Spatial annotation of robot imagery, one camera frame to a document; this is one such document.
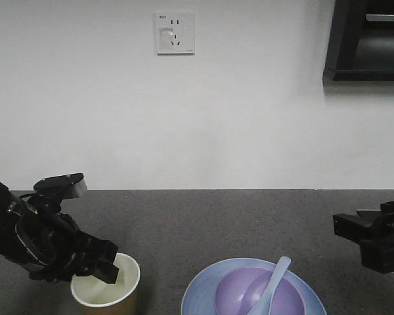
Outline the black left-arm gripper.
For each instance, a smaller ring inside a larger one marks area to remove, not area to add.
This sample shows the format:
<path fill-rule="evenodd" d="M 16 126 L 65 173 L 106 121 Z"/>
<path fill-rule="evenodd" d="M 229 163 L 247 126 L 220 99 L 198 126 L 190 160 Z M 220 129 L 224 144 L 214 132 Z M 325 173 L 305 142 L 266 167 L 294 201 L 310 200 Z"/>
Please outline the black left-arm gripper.
<path fill-rule="evenodd" d="M 0 255 L 48 282 L 85 275 L 86 260 L 90 275 L 115 284 L 118 246 L 82 232 L 62 201 L 35 191 L 16 196 L 0 181 Z"/>

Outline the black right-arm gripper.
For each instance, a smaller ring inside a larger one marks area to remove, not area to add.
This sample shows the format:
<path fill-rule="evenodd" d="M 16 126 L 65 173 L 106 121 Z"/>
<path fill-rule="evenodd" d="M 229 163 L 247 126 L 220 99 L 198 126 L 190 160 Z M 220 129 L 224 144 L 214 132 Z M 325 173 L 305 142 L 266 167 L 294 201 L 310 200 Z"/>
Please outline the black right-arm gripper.
<path fill-rule="evenodd" d="M 334 234 L 360 242 L 361 263 L 380 273 L 394 272 L 394 201 L 382 203 L 380 209 L 359 209 L 355 215 L 333 216 Z"/>

